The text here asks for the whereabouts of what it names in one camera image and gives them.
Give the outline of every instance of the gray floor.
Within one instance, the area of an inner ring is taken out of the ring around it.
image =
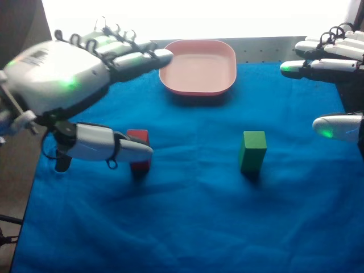
[[[42,9],[31,26],[23,49],[49,39],[49,30]],[[239,63],[277,62],[298,59],[292,51],[303,37],[222,39],[230,44]],[[156,41],[164,47],[171,41]],[[31,184],[39,158],[40,137],[23,131],[0,148],[0,214],[23,218]],[[18,235],[18,225],[0,222],[4,235]],[[0,248],[0,273],[8,272],[15,245]]]

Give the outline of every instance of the pink plate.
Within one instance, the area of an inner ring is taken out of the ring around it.
[[[227,91],[237,77],[234,50],[217,40],[179,40],[166,46],[170,65],[159,71],[162,83],[185,96],[216,96]]]

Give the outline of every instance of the blue fabric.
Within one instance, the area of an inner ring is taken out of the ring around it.
[[[42,156],[13,272],[364,272],[363,161],[311,127],[335,111],[334,85],[279,64],[239,65],[220,105],[178,102],[156,72],[116,84],[75,120],[149,130],[149,174],[56,173]],[[256,183],[239,171],[246,130],[267,137]]]

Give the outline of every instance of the white backdrop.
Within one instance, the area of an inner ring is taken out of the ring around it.
[[[149,39],[319,35],[353,21],[360,0],[43,0],[53,33],[91,32],[96,18]]]

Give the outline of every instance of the robotic hand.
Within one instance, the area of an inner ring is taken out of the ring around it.
[[[0,71],[0,145],[3,136],[22,128],[37,134],[35,123],[47,127],[57,142],[56,169],[68,169],[72,158],[117,162],[149,160],[153,150],[137,138],[103,125],[72,123],[68,119],[95,104],[115,82],[124,82],[165,67],[173,54],[156,49],[134,31],[106,26],[69,42],[57,30],[57,40],[37,44]]]
[[[344,31],[343,25],[348,25],[351,30]],[[305,60],[284,62],[280,71],[285,77],[338,84],[364,76],[364,32],[354,30],[350,23],[333,27],[320,38],[307,37],[296,44],[295,51]],[[363,113],[324,115],[315,119],[312,127],[326,138],[358,143],[364,136]]]

